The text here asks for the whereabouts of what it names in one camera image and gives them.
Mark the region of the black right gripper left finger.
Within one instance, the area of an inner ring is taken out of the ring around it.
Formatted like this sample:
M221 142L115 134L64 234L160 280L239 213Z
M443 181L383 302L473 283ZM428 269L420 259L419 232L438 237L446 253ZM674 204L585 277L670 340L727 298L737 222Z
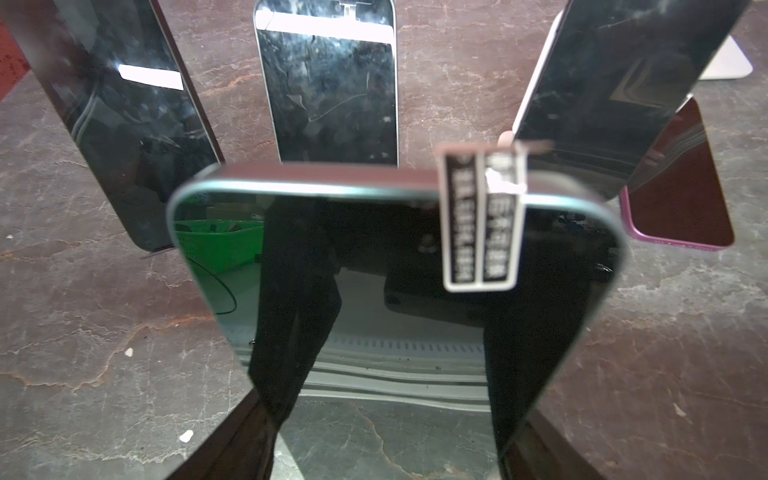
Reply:
M251 390L167 479L268 480L277 437L265 403Z

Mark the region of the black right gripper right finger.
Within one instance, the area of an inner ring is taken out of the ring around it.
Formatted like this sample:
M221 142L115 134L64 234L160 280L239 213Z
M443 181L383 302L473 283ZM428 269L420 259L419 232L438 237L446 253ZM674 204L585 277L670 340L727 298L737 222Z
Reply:
M501 479L604 480L539 411L534 410L500 457Z

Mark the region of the black phone table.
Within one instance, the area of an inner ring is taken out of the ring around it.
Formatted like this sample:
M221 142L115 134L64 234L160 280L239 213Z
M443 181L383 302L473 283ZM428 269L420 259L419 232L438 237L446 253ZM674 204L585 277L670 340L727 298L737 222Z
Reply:
M167 203L222 154L157 1L4 1L1 18L131 241L172 245Z

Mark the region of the purple edged dark phone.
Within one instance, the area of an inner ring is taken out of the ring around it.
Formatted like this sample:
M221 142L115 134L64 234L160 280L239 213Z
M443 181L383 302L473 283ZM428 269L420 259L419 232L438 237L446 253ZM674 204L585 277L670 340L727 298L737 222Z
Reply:
M647 152L619 195L637 240L718 251L735 235L707 133L691 97Z

